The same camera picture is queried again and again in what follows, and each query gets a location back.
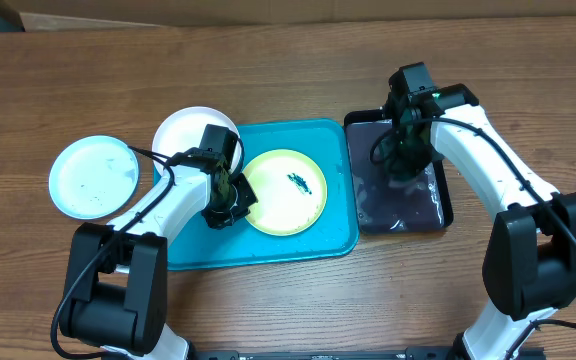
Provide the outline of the white round plate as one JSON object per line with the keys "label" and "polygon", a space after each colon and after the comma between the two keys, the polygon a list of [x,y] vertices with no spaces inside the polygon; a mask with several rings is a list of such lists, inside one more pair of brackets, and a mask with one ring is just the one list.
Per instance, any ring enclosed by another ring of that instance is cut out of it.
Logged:
{"label": "white round plate", "polygon": [[241,159],[233,172],[229,171],[222,154],[199,148],[204,128],[208,124],[228,127],[239,135],[235,124],[225,114],[203,106],[179,110],[159,126],[154,136],[152,153],[164,156],[162,163],[154,160],[156,171],[163,179],[171,176],[180,180],[190,176],[191,171],[180,170],[180,167],[197,168],[207,175],[212,175],[215,181],[232,180],[241,173],[244,149],[240,137]]}

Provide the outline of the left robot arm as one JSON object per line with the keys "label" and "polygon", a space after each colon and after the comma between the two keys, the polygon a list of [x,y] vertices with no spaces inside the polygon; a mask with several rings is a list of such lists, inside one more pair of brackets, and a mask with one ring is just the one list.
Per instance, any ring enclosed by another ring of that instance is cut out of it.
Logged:
{"label": "left robot arm", "polygon": [[64,359],[75,355],[60,345],[60,335],[92,346],[89,359],[187,358],[191,343],[166,323],[168,247],[195,214],[223,229],[256,201],[241,171],[241,144],[141,153],[163,166],[161,180],[113,223],[86,222],[73,235],[50,330],[53,350]]}

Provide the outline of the light blue round plate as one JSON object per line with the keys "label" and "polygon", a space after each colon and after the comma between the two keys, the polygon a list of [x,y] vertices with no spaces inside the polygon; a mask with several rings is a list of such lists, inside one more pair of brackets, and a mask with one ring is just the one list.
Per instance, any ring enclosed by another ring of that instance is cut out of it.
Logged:
{"label": "light blue round plate", "polygon": [[48,180],[53,204],[81,220],[105,217],[134,195],[139,164],[123,141],[94,135],[75,141],[54,161]]}

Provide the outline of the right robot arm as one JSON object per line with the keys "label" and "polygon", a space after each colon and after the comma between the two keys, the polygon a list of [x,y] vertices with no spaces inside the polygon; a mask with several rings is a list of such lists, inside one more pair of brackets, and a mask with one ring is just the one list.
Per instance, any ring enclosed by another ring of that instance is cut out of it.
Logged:
{"label": "right robot arm", "polygon": [[571,327],[554,315],[576,298],[576,193],[533,172],[462,84],[391,84],[383,114],[392,128],[373,156],[400,178],[447,158],[493,221],[482,265],[488,302],[450,358],[515,359],[539,327]]}

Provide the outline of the yellow round plate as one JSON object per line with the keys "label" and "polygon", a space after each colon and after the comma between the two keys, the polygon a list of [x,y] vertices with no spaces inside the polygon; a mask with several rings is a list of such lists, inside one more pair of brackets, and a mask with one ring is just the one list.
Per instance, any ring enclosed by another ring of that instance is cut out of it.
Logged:
{"label": "yellow round plate", "polygon": [[327,182],[310,157],[289,149],[264,152],[244,169],[257,202],[247,221],[272,236],[290,236],[311,227],[327,201]]}

